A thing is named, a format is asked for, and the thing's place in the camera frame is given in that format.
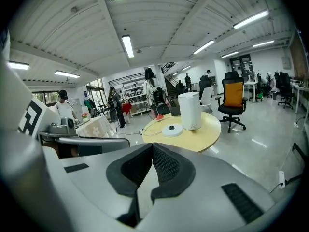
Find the railing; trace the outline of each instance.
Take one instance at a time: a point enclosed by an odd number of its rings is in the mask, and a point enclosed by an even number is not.
[[[172,68],[175,63],[177,62],[170,62],[170,63],[166,63],[162,68],[161,68],[161,71],[162,73],[164,74],[165,72],[167,72],[170,68]]]
[[[171,75],[167,76],[167,79],[169,80],[169,82],[176,87],[176,85],[178,84],[178,82],[176,81],[176,79],[174,79],[173,77],[171,77]]]
[[[132,81],[134,81],[134,79],[137,79],[139,77],[144,77],[144,76],[145,76],[145,72],[142,72],[142,73],[138,73],[138,74],[134,74],[134,75],[128,75],[128,76],[125,76],[125,77],[122,77],[122,78],[119,78],[119,79],[115,79],[115,80],[109,81],[108,83],[111,87],[111,86],[120,85],[122,82],[129,81],[130,79],[132,79]]]

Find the orange cushion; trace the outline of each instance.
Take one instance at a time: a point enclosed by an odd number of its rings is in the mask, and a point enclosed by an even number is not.
[[[224,106],[242,107],[242,83],[225,85]]]

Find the round wooden table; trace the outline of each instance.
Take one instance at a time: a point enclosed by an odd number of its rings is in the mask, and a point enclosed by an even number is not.
[[[158,122],[156,119],[149,122],[143,132],[143,141],[145,143],[163,143],[173,145],[195,152],[202,152],[211,147],[219,138],[221,132],[221,124],[219,120],[208,113],[202,112],[202,127],[197,130],[185,130],[177,137],[163,136],[162,129],[170,124],[180,124],[180,116],[164,115],[164,119]]]

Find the floor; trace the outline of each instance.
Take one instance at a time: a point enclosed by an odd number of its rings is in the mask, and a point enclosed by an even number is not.
[[[299,108],[296,115],[295,110],[278,106],[279,99],[280,97],[277,97],[275,101],[272,98],[264,98],[263,101],[256,103],[248,101],[246,111],[239,116],[247,129],[243,130],[242,126],[234,124],[231,133],[227,133],[228,122],[222,123],[218,141],[202,154],[225,160],[269,192],[279,183],[279,171],[284,171],[286,180],[302,173],[303,160],[291,149],[296,142],[308,155],[307,139],[301,130],[303,120],[299,121],[298,129],[294,126],[295,120],[303,117],[305,112]],[[222,119],[223,114],[217,111],[218,103],[214,97],[211,106],[212,115]],[[143,140],[139,131],[150,121],[151,118],[147,113],[143,116],[134,116],[131,123],[119,129],[117,134],[119,137],[127,138],[131,145],[141,144]],[[138,191],[142,218],[152,206],[149,194],[156,186],[158,181],[155,169],[152,167]],[[277,201],[284,195],[292,194],[296,187],[297,182],[288,188],[278,187],[273,191],[272,197]]]

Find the white cylinder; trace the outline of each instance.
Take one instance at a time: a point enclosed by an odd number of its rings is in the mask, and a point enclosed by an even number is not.
[[[186,130],[197,130],[202,126],[198,92],[178,96],[182,126]]]

